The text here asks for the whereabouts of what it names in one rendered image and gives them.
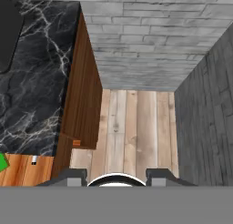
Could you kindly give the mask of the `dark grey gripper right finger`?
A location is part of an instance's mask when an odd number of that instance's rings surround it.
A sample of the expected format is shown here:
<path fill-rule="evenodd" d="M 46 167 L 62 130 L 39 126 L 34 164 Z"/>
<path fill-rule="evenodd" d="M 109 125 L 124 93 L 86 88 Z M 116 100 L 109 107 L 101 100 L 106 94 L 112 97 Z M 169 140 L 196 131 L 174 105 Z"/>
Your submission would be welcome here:
<path fill-rule="evenodd" d="M 195 187 L 195 184 L 175 177 L 168 168 L 147 168 L 146 177 L 148 187 Z"/>

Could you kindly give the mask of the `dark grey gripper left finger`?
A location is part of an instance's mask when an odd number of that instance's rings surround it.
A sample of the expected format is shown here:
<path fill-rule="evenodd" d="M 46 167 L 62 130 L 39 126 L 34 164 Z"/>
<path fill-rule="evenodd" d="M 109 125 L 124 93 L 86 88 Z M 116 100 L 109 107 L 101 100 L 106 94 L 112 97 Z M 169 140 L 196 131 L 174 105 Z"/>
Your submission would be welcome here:
<path fill-rule="evenodd" d="M 86 178 L 86 168 L 68 168 L 63 170 L 57 177 L 51 178 L 46 182 L 38 184 L 38 187 L 86 187 Z"/>

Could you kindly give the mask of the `green sponge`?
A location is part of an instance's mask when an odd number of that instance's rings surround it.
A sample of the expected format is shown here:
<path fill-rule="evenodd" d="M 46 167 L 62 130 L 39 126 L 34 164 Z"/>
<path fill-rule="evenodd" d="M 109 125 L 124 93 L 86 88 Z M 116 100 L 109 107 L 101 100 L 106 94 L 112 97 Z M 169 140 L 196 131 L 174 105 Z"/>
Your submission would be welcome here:
<path fill-rule="evenodd" d="M 8 155 L 6 153 L 0 153 L 0 172 L 9 167 Z"/>

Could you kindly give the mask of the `dark brown wooden counter cabinet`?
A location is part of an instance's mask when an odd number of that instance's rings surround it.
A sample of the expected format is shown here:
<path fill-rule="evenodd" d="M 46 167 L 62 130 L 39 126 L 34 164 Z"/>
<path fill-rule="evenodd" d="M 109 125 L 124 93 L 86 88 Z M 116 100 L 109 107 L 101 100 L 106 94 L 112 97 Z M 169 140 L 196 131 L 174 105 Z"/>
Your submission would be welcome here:
<path fill-rule="evenodd" d="M 102 93 L 85 17 L 80 11 L 51 178 L 69 168 L 73 149 L 96 149 Z M 80 147 L 73 147 L 73 140 L 81 140 Z"/>

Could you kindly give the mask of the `white round black-rimmed object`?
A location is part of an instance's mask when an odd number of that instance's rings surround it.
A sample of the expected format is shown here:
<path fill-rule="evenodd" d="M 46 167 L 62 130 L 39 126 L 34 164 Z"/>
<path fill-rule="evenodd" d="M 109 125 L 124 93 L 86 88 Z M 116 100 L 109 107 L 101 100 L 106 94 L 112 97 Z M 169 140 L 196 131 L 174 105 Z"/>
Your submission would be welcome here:
<path fill-rule="evenodd" d="M 105 184 L 126 184 L 131 187 L 145 187 L 146 183 L 139 178 L 125 173 L 108 173 L 91 180 L 89 187 L 100 187 Z"/>

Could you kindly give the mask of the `light wooden cupboard door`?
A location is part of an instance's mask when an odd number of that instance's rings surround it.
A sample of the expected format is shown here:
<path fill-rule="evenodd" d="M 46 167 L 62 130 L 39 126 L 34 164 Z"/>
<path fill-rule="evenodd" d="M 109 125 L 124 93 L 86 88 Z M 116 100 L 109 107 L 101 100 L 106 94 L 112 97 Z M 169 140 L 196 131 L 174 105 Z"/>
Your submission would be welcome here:
<path fill-rule="evenodd" d="M 0 172 L 0 187 L 33 187 L 51 178 L 53 157 L 6 154 L 9 167 Z"/>

